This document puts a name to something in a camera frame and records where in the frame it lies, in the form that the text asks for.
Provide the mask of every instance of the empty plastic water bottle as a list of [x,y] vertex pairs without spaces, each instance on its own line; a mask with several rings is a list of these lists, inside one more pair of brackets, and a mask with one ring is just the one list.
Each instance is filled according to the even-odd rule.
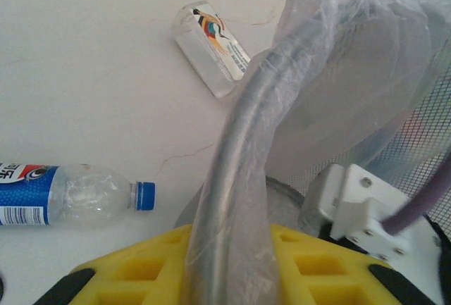
[[154,200],[154,183],[98,166],[0,163],[0,225],[103,226]]

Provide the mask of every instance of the blue bottle cap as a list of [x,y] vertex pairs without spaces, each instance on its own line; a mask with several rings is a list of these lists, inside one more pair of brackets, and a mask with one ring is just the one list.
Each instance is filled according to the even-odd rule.
[[136,182],[136,209],[153,210],[155,205],[155,184]]

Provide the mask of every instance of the clear plastic bag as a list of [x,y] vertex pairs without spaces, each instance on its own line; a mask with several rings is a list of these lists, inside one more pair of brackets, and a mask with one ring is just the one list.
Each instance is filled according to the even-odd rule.
[[359,153],[370,161],[433,86],[450,23],[451,0],[287,0],[204,184],[186,301],[278,303],[265,168],[286,180],[377,132]]

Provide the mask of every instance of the blue bottle label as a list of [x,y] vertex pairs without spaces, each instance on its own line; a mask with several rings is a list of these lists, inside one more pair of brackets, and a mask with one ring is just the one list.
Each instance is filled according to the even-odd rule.
[[0,163],[0,225],[48,225],[57,166]]

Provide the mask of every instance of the yellow plastic part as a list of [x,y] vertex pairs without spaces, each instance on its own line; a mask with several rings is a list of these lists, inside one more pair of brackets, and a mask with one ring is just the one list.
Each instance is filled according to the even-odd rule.
[[[368,272],[376,259],[272,225],[283,305],[400,305]],[[70,305],[177,305],[191,226],[78,266],[96,274]]]

